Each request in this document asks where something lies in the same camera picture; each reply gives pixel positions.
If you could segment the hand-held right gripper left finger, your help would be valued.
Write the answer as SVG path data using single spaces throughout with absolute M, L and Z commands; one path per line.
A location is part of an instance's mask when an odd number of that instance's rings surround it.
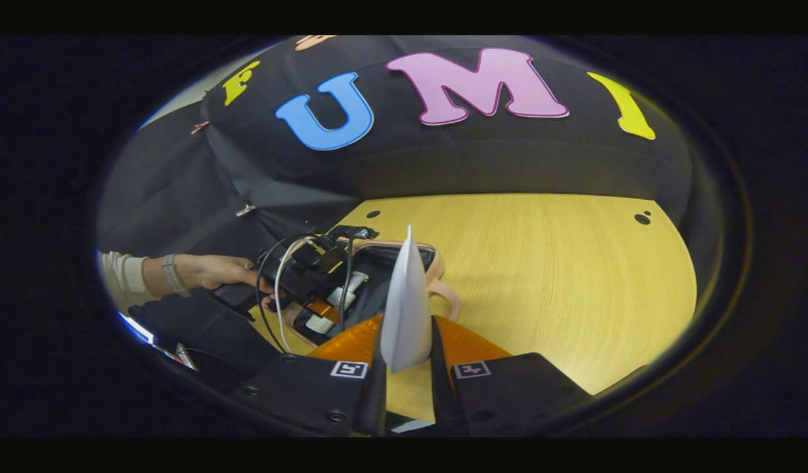
M 378 314 L 306 355 L 281 354 L 240 384 L 236 402 L 299 436 L 383 436 L 383 322 Z

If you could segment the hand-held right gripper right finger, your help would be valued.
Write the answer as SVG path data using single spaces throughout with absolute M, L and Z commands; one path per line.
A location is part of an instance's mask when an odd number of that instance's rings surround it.
M 511 354 L 445 317 L 433 317 L 434 434 L 528 437 L 557 431 L 593 402 L 540 353 Z

